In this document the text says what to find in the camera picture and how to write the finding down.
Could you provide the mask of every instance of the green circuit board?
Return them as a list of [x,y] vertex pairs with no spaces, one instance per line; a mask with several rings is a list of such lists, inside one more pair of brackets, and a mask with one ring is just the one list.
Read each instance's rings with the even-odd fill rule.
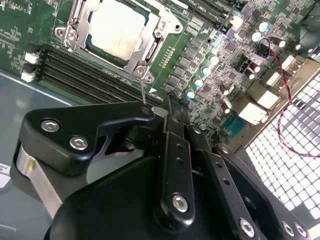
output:
[[[25,63],[24,55],[27,44],[49,44],[56,49],[68,53],[62,42],[55,36],[56,27],[66,26],[74,0],[0,0],[0,68],[5,69],[17,76],[22,74]],[[195,98],[190,101],[191,121],[206,131],[211,136],[217,129],[223,129],[225,123],[230,122],[232,114],[225,114],[221,108],[221,102],[225,98],[219,91],[221,84],[234,90],[228,96],[231,101],[239,92],[246,92],[255,79],[249,79],[235,70],[234,66],[241,55],[255,60],[262,68],[261,73],[269,66],[267,59],[255,55],[255,44],[250,39],[250,34],[257,30],[257,24],[261,21],[269,23],[269,30],[263,33],[263,37],[279,37],[286,41],[297,40],[300,36],[300,21],[311,10],[315,0],[253,0],[252,9],[260,12],[253,17],[235,9],[230,12],[243,19],[241,29],[246,36],[230,39],[221,33],[216,27],[180,5],[170,0],[160,0],[169,7],[173,14],[183,25],[181,34],[170,34],[165,40],[150,71],[155,76],[152,84],[145,85],[145,92],[162,100],[169,90],[175,90],[183,97],[186,90],[192,89]],[[221,3],[217,8],[225,8]],[[197,47],[192,47],[193,40],[200,41]],[[73,54],[76,58],[89,65],[108,71],[95,61]],[[208,57],[218,56],[219,63],[211,67],[211,74],[204,76],[201,72],[203,66],[209,65]],[[185,56],[188,65],[175,76],[179,78],[174,84],[169,83],[172,74],[181,69],[179,61]],[[195,78],[203,80],[203,87],[197,89],[194,84]],[[128,85],[137,89],[138,82],[121,79]],[[90,101],[70,94],[47,82],[38,84],[71,98],[81,104]]]

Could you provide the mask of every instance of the capacitor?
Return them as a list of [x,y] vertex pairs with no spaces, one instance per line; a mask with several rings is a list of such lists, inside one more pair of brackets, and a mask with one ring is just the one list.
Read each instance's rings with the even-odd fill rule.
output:
[[187,91],[185,91],[186,97],[191,100],[194,99],[196,94],[192,89],[188,89]]
[[220,85],[219,89],[220,89],[220,92],[221,92],[223,95],[225,95],[225,96],[229,95],[229,90],[226,88],[225,85]]
[[208,77],[211,74],[211,69],[208,66],[203,66],[201,72],[205,77]]
[[302,48],[302,45],[297,41],[290,41],[289,47],[293,50],[300,50]]
[[250,71],[249,69],[247,69],[247,70],[244,71],[244,75],[246,75],[250,80],[254,79],[255,76],[256,76],[256,75],[255,75],[252,71]]
[[255,64],[254,62],[252,62],[249,65],[249,68],[252,69],[255,73],[258,73],[261,70],[261,68],[257,64]]
[[286,45],[286,41],[278,37],[271,37],[271,42],[279,48],[283,48]]
[[204,81],[201,78],[197,77],[194,79],[194,85],[197,89],[201,88],[204,85]]
[[249,36],[250,36],[251,40],[255,43],[259,42],[262,39],[262,35],[259,31],[255,31],[255,32],[253,31],[250,33]]
[[225,114],[229,114],[231,112],[230,108],[225,102],[221,103],[221,108]]
[[215,55],[210,55],[208,60],[209,60],[211,66],[215,66],[219,63],[219,58]]
[[267,23],[266,21],[258,22],[258,24],[256,25],[256,28],[260,32],[264,33],[269,30],[269,23]]

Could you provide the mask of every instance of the metal pin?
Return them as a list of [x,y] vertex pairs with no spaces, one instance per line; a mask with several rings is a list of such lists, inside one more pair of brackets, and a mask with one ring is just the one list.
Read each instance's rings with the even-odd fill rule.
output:
[[141,86],[141,93],[142,93],[142,101],[143,101],[143,104],[147,104],[147,101],[146,101],[146,93],[145,93],[145,84],[142,82],[142,80],[140,80],[140,86]]

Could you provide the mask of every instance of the black plastic bracket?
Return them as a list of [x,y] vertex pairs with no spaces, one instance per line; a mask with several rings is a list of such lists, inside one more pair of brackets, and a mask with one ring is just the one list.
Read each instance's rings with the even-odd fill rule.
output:
[[239,192],[253,202],[259,226],[268,239],[310,239],[306,227],[231,149],[221,143],[214,147],[225,161]]
[[[151,109],[141,102],[39,109],[24,117],[19,140],[29,155],[60,173],[73,176],[89,166],[97,153],[99,137],[112,139],[121,128],[149,125],[154,118]],[[59,130],[43,130],[41,123],[45,120],[54,120]],[[86,140],[85,149],[71,146],[71,138],[77,136]]]

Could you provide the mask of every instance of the mounting hole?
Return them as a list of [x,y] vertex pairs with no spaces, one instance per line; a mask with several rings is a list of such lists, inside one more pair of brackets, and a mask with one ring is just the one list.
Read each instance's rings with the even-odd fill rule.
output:
[[217,165],[218,168],[222,169],[222,165],[219,162],[215,162],[215,165]]
[[224,178],[224,179],[223,179],[223,182],[224,182],[225,184],[227,184],[228,186],[230,186],[230,182],[228,181],[228,179]]
[[175,160],[176,160],[178,163],[180,163],[180,164],[184,164],[183,159],[180,158],[180,157],[177,157]]
[[175,116],[172,117],[172,120],[173,120],[175,123],[177,123],[177,124],[179,123],[179,119],[176,118]]
[[176,144],[176,147],[177,147],[178,149],[184,149],[184,146],[182,146],[182,145],[179,144],[179,143]]

